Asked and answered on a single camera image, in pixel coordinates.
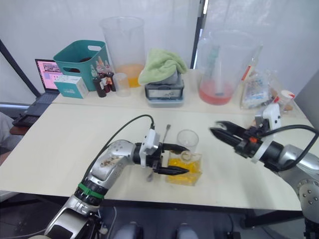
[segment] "clear plastic cup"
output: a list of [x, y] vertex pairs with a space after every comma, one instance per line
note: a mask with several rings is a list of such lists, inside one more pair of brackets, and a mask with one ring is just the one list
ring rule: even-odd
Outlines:
[[116, 95], [127, 97], [131, 95], [128, 77], [124, 73], [116, 73], [113, 76], [113, 81], [116, 89]]
[[138, 77], [145, 65], [144, 21], [116, 16], [100, 21], [116, 73], [128, 76], [130, 87], [140, 86]]
[[177, 134], [176, 143], [178, 145], [186, 147], [191, 152], [195, 152], [198, 141], [199, 141], [198, 135], [190, 129], [181, 130]]
[[213, 32], [198, 43], [198, 64], [203, 77], [200, 98], [213, 105], [228, 103], [257, 47], [255, 38], [238, 30]]

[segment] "measuring beaker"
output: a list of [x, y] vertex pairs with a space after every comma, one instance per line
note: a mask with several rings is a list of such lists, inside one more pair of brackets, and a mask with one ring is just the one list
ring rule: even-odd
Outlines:
[[115, 16], [100, 21], [116, 73], [128, 76], [130, 87], [140, 86], [138, 78], [145, 65], [144, 21], [132, 16]]
[[240, 82], [257, 43], [237, 30], [220, 30], [198, 43], [198, 68], [203, 71], [200, 98], [213, 105], [228, 103]]

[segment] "gray floor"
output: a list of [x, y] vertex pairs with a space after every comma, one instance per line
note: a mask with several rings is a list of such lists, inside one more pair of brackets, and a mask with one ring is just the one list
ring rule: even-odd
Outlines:
[[[11, 202], [36, 198], [33, 195], [19, 194]], [[0, 209], [0, 239], [30, 234], [44, 229], [60, 206], [50, 202], [40, 202], [25, 206]], [[144, 228], [146, 239], [171, 239], [180, 223], [188, 223], [200, 239], [223, 239], [231, 230], [231, 221], [225, 213], [205, 211], [167, 210], [153, 208], [116, 207], [117, 217], [111, 237], [123, 225], [135, 221]], [[101, 209], [103, 221], [109, 227], [114, 218], [113, 207]], [[239, 226], [242, 214], [230, 214], [234, 221], [234, 231], [240, 232], [242, 239], [284, 239], [268, 227], [243, 230]]]

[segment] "black cable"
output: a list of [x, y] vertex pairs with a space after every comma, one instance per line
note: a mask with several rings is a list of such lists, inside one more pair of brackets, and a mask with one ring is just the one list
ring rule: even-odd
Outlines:
[[269, 232], [266, 231], [265, 228], [263, 228], [263, 227], [261, 227], [261, 228], [262, 228], [262, 230], [264, 230], [264, 232], [265, 232], [270, 238], [275, 239]]
[[231, 222], [231, 232], [233, 233], [234, 232], [234, 221], [233, 219], [231, 218], [231, 216], [229, 214], [227, 214], [227, 216], [229, 217], [230, 219], [230, 222]]
[[134, 119], [128, 121], [125, 125], [123, 125], [118, 131], [116, 131], [112, 136], [111, 138], [106, 142], [106, 144], [103, 146], [103, 148], [100, 150], [100, 152], [98, 153], [98, 155], [96, 155], [96, 157], [93, 159], [93, 161], [90, 163], [89, 167], [87, 168], [85, 174], [84, 174], [84, 177], [82, 179], [82, 181], [84, 181], [86, 179], [86, 177], [88, 176], [92, 166], [94, 165], [94, 163], [96, 162], [96, 160], [98, 159], [98, 157], [100, 157], [100, 155], [109, 147], [109, 143], [114, 139], [114, 137], [119, 133], [121, 132], [126, 126], [128, 126], [130, 123], [132, 123], [133, 121], [139, 119], [139, 118], [142, 118], [142, 117], [149, 117], [152, 121], [151, 123], [151, 127], [152, 129], [154, 129], [155, 125], [154, 125], [154, 119], [152, 116], [150, 115], [140, 115], [140, 116], [137, 116], [135, 117]]
[[307, 145], [307, 147], [303, 150], [303, 152], [298, 156], [298, 158], [295, 159], [295, 161], [293, 161], [292, 163], [288, 164], [287, 166], [283, 166], [279, 171], [285, 171], [288, 169], [291, 169], [293, 167], [295, 167], [303, 158], [304, 156], [309, 152], [309, 150], [311, 149], [311, 147], [314, 145], [314, 143], [316, 142], [318, 136], [319, 136], [319, 131], [316, 130], [315, 128], [312, 128], [308, 125], [304, 125], [304, 124], [293, 124], [293, 125], [288, 125], [288, 126], [284, 126], [284, 127], [280, 127], [262, 134], [258, 134], [258, 136], [261, 137], [265, 137], [274, 133], [278, 133], [281, 131], [285, 131], [285, 130], [289, 130], [289, 129], [296, 129], [296, 128], [300, 128], [300, 129], [306, 129], [309, 130], [313, 133], [315, 133], [314, 137], [312, 138], [312, 140], [310, 141], [310, 143]]

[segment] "laptop keyboard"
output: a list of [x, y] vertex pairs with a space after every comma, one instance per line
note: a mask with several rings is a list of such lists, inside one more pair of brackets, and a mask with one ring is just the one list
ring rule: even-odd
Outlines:
[[36, 102], [50, 104], [57, 96], [57, 94], [44, 93]]

